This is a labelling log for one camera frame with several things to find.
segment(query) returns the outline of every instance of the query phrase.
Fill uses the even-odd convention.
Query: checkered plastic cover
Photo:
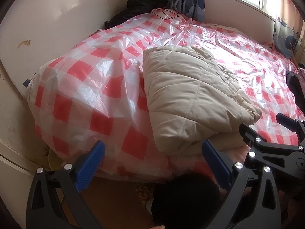
[[[290,60],[236,29],[200,24],[184,15],[164,20],[153,13],[98,31],[39,69],[27,92],[36,133],[64,160],[75,159],[102,140],[106,155],[97,175],[104,177],[162,180],[188,170],[212,177],[202,156],[166,156],[155,146],[142,53],[164,45],[211,51],[262,109],[253,128],[268,141],[297,145],[296,134],[275,119],[278,112],[303,119],[286,85],[286,71],[295,71]],[[248,149],[241,146],[228,154],[233,161],[243,161]]]

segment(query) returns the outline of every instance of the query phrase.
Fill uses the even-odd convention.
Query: brown floor
[[[152,217],[139,200],[134,183],[94,177],[81,195],[105,229],[153,227]],[[69,222],[77,226],[65,200],[62,207]]]

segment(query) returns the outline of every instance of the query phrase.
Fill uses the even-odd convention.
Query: wall stain
[[[22,45],[29,46],[30,44],[31,44],[30,40],[24,40],[18,45],[18,48],[21,47]]]

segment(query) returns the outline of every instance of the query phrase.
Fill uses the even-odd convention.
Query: power cord
[[[167,18],[162,18],[161,16],[159,16],[159,15],[157,15],[156,13],[154,13],[153,11],[152,11],[152,13],[153,14],[155,14],[156,16],[158,16],[159,18],[161,18],[161,19],[163,19],[163,20],[172,20],[172,19],[174,19],[174,18],[178,18],[179,17],[179,13],[178,13],[178,11],[176,10],[176,8],[174,7],[174,5],[173,5],[173,3],[172,3],[172,9],[173,10],[175,10],[175,12],[176,12],[176,14],[175,14],[175,16],[173,16],[173,17],[169,17],[166,13],[164,13],[164,11],[163,10],[165,10],[165,11],[167,11],[167,12],[172,12],[172,11],[169,11],[169,10],[167,10],[167,9],[163,9],[163,10],[161,10],[161,9],[159,9],[159,8],[157,8],[157,10],[159,10],[159,11],[161,11],[163,14],[165,14],[166,16],[167,16]]]

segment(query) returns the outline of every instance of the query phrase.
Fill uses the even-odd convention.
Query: folded quilt
[[[200,154],[206,139],[218,150],[244,145],[239,125],[253,125],[262,112],[212,53],[163,46],[145,50],[143,58],[144,89],[159,151]]]

